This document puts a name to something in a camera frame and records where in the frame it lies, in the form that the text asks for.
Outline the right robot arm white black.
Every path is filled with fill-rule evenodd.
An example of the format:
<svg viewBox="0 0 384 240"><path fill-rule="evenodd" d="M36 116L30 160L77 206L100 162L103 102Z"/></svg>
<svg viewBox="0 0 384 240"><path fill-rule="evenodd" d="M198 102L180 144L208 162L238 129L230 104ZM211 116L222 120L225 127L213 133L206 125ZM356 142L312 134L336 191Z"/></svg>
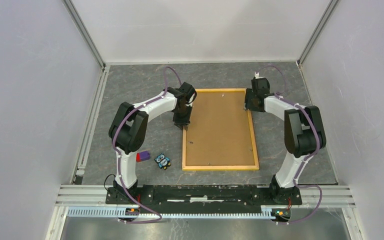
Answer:
<svg viewBox="0 0 384 240"><path fill-rule="evenodd" d="M278 205L299 203L298 181L303 169L327 143L320 109L271 93L269 81L259 76L251 80L251 88L245 91L244 108L272 114L284 122L286 155L271 180L268 199Z"/></svg>

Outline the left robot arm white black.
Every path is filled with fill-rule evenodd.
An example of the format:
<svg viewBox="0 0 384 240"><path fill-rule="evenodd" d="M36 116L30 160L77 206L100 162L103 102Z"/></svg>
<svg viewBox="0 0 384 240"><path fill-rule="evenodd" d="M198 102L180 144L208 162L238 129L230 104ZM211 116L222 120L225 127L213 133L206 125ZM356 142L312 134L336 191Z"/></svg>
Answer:
<svg viewBox="0 0 384 240"><path fill-rule="evenodd" d="M196 89L184 82L179 88L167 87L148 100L120 104L108 135L116 153L113 186L125 204L131 204L137 198L136 153L145 141L148 123L164 113L172 112L174 125L181 130L187 128L197 95Z"/></svg>

